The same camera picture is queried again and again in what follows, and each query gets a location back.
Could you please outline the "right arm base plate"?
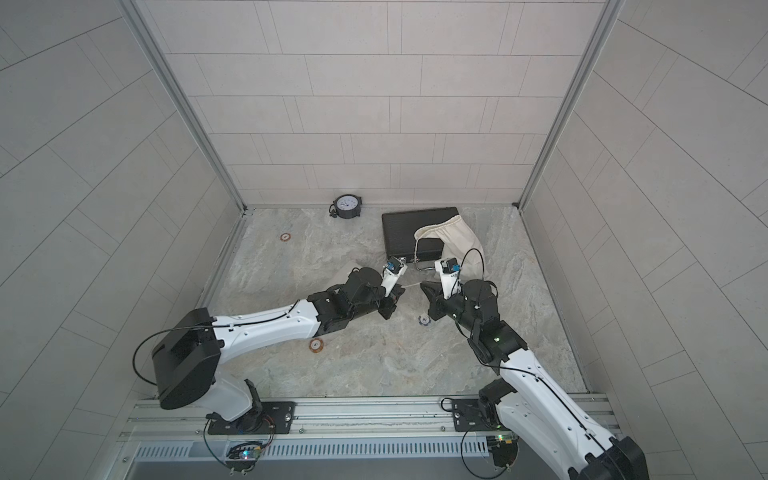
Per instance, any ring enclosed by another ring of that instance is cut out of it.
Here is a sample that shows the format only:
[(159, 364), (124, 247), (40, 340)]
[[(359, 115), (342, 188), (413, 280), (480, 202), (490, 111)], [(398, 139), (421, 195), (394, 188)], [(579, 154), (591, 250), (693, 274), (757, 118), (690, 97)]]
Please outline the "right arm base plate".
[(444, 398), (441, 408), (452, 417), (456, 432), (497, 431), (500, 425), (484, 414), (478, 399)]

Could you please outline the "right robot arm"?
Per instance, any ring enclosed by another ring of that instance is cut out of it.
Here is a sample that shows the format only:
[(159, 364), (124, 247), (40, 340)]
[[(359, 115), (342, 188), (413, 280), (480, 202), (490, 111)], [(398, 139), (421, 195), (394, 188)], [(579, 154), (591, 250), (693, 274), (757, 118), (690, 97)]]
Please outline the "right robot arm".
[(561, 479), (648, 478), (639, 445), (630, 437), (617, 438), (588, 415), (501, 318), (493, 282), (473, 279), (443, 287), (425, 281), (420, 288), (429, 317), (448, 317), (466, 329), (479, 362), (498, 376), (479, 393), (485, 422), (515, 433)]

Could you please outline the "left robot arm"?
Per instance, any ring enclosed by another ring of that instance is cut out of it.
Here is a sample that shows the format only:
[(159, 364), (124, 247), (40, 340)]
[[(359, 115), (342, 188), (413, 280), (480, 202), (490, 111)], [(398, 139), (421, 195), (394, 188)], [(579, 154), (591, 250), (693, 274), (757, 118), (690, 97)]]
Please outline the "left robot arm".
[(206, 308), (190, 311), (155, 346), (151, 357), (160, 407), (201, 406), (233, 422), (259, 415), (252, 382), (228, 376), (221, 366), (236, 357), (278, 343), (315, 339), (340, 331), (372, 312), (384, 319), (394, 313), (407, 266), (394, 259), (382, 270), (353, 269), (345, 283), (263, 312), (212, 316)]

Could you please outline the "cream cloth soil bag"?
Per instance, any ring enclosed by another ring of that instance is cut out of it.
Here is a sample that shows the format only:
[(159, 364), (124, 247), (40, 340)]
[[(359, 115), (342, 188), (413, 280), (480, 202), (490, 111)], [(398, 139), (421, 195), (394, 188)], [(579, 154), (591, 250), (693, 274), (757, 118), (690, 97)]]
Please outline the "cream cloth soil bag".
[(438, 278), (435, 266), (428, 263), (407, 263), (399, 272), (396, 286), (402, 288), (418, 287), (423, 281), (433, 281)]

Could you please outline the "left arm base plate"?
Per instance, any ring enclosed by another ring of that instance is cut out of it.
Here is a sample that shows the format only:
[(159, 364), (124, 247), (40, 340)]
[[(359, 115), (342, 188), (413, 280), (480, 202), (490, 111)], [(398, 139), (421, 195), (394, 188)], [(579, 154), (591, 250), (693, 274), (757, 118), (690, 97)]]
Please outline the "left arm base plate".
[(267, 401), (256, 414), (249, 411), (234, 421), (225, 421), (218, 414), (209, 414), (206, 433), (214, 436), (287, 435), (290, 433), (297, 403), (293, 401)]

